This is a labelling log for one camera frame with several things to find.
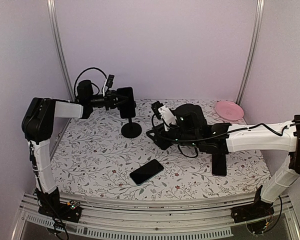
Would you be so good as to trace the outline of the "black phone stand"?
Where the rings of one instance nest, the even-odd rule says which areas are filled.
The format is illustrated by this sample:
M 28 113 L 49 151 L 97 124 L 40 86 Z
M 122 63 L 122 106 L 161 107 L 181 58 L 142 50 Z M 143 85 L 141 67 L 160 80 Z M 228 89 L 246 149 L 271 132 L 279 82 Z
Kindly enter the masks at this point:
M 134 139 L 140 136 L 142 133 L 142 127 L 132 121 L 132 118 L 128 118 L 128 123 L 122 126 L 121 128 L 121 134 L 128 139 Z

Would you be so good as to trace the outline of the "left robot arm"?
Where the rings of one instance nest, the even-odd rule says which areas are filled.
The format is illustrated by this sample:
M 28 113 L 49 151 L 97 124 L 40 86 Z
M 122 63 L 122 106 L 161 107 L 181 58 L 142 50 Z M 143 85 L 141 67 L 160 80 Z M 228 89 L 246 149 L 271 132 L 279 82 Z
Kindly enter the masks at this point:
M 48 199 L 44 207 L 53 217 L 60 217 L 65 211 L 64 205 L 55 199 L 60 192 L 51 167 L 50 142 L 55 119 L 88 119 L 95 108 L 123 110 L 125 104 L 134 102 L 130 86 L 111 90 L 112 83 L 107 80 L 107 90 L 97 94 L 93 85 L 91 80 L 82 80 L 77 86 L 75 101 L 35 97 L 22 120 L 21 128 L 28 144 L 37 196 Z

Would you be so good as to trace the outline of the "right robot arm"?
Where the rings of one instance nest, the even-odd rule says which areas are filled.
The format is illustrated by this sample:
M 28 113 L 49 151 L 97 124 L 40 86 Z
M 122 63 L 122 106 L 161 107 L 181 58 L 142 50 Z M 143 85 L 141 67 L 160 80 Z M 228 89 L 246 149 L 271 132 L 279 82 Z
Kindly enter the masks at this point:
M 249 206 L 252 218 L 259 218 L 277 197 L 300 177 L 300 115 L 293 120 L 256 125 L 215 123 L 209 125 L 202 108 L 191 103 L 170 109 L 156 101 L 151 104 L 152 119 L 160 124 L 152 125 L 146 135 L 162 150 L 172 145 L 192 147 L 196 154 L 210 154 L 212 174 L 226 176 L 226 156 L 229 153 L 252 150 L 278 150 L 288 153 L 286 160 L 274 176 L 256 195 Z

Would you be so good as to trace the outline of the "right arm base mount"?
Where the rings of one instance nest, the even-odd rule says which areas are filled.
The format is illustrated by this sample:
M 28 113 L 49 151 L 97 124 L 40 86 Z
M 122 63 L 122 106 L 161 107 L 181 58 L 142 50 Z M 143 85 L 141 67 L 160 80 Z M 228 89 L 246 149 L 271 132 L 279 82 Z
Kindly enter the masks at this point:
M 262 200 L 261 191 L 262 186 L 257 189 L 252 203 L 231 208 L 230 216 L 233 218 L 235 223 L 270 216 L 275 212 L 273 203 L 267 203 Z

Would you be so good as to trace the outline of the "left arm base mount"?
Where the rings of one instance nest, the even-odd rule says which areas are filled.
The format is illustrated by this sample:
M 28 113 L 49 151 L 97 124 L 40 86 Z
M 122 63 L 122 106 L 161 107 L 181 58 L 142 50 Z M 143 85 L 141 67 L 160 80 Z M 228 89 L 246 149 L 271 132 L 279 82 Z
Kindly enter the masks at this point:
M 61 218 L 68 222 L 78 223 L 81 217 L 82 208 L 72 207 L 72 203 L 60 202 L 59 189 L 56 188 L 52 193 L 43 193 L 38 188 L 36 195 L 39 201 L 38 213 L 51 218 Z

